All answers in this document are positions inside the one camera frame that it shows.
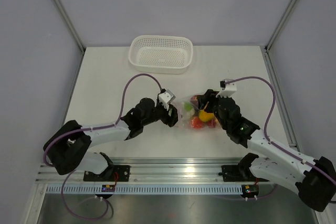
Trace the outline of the clear zip top bag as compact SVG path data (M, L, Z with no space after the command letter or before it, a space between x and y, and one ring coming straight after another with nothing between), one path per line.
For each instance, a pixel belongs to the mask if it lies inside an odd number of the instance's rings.
M219 122L213 113L198 108L197 94L179 98L173 102L173 105L176 107L178 115L176 127L190 130L219 127Z

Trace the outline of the white fake cauliflower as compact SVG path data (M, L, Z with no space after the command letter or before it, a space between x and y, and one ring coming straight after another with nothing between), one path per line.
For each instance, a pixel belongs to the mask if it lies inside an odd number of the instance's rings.
M192 117L197 116L197 107L190 102L182 103L181 118L184 121L190 120Z

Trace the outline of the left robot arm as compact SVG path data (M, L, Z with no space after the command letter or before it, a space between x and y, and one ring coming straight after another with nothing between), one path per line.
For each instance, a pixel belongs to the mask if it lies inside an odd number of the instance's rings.
M113 162L105 153L92 153L89 148L133 139L143 132L145 126L157 121L173 127L178 122L177 108L169 103L143 98L112 124L83 127L70 120L43 146L44 163L54 167L59 175L87 170L100 180L107 181L113 176Z

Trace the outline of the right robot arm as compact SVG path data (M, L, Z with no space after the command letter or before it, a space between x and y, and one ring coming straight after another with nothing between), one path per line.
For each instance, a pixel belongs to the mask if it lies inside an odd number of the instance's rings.
M238 164L239 176L265 179L296 193L311 209L323 212L335 196L335 168L325 158L299 153L271 139L257 124L241 115L230 97L208 89L197 95L198 108L213 113L234 143L250 150Z

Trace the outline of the yellow fake fruit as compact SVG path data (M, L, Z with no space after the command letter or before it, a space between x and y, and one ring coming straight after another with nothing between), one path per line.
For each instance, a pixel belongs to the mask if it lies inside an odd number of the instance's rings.
M198 117L202 122L206 123L208 121L211 121L215 116L213 113L208 113L204 110L199 110Z

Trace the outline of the orange red fake peach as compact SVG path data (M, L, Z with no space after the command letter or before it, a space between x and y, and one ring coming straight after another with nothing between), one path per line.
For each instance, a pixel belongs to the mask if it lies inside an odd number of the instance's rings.
M195 116L190 119L190 126L192 129L199 130L204 127L204 123L200 120L199 117Z

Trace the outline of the white perforated plastic basket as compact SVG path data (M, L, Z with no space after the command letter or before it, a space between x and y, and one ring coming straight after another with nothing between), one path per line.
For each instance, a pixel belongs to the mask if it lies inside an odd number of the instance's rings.
M193 44L185 37L141 35L132 41L128 60L139 72L182 74L193 60Z

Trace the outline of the right small circuit board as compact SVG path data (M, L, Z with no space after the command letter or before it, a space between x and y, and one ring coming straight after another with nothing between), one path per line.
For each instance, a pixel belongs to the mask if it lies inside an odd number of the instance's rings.
M258 185L242 185L242 196L243 197L254 197L259 194L259 186Z

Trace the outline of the aluminium mounting rail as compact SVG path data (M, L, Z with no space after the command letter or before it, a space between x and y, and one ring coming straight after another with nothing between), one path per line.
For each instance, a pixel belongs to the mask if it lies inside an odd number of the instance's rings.
M115 158L114 165L129 165L128 182L118 184L254 184L267 182L223 182L218 176L222 165L237 165L239 158ZM71 184L112 182L84 182L85 171L75 171L68 178Z

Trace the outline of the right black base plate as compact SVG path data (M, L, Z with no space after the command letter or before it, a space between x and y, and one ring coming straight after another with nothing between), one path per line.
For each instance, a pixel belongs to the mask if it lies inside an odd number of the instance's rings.
M238 169L238 165L222 165L218 176L223 182L268 182L266 179L256 178L251 173L244 177Z

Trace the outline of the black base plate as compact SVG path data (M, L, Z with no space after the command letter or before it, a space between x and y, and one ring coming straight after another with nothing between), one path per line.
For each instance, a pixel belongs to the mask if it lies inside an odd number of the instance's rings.
M222 165L218 176L223 182L268 182L266 179L256 178L251 173L244 177L238 169L238 165Z
M130 177L129 165L114 165L108 167L101 174L85 171L83 176L84 182L128 182Z

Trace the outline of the right aluminium frame post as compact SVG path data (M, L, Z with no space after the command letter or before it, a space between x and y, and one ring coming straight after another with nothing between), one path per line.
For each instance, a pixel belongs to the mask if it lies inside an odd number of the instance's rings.
M284 29L287 21L289 20L292 12L295 10L297 4L299 3L299 0L290 0L281 15L281 18L279 22L277 23L274 31L272 32L266 46L265 46L265 51L267 53L270 52L271 48L273 47L274 43L276 42L277 38L281 34L282 30Z

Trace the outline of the aluminium frame post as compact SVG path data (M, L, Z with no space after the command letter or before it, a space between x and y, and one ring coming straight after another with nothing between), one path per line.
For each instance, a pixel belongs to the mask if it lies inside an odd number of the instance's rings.
M81 55L83 56L85 54L86 51L86 47L83 44L79 34L77 33L63 3L61 0L51 0L57 10L57 12L59 13L61 19L63 20L65 26L67 27L71 37L73 38L75 44L77 45Z
M274 43L276 42L277 38L281 34L282 30L284 29L287 21L289 20L292 12L295 10L297 4L299 3L299 0L290 0L281 15L281 18L279 22L277 23L274 31L272 32L266 46L265 46L265 51L267 53L270 52L271 48L273 47Z

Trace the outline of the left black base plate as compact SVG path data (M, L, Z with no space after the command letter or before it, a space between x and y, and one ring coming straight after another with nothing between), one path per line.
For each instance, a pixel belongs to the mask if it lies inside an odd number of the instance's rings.
M129 165L114 165L108 167L101 174L85 171L83 176L84 182L128 182L130 177Z

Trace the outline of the left aluminium frame post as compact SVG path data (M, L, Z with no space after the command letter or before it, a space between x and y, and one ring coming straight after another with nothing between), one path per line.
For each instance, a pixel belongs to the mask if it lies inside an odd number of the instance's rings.
M61 0L51 0L57 10L57 12L59 13L61 19L63 20L65 26L67 27L71 37L73 38L75 44L77 45L81 55L83 56L85 54L86 51L86 47L83 44L79 34L77 33L63 3Z

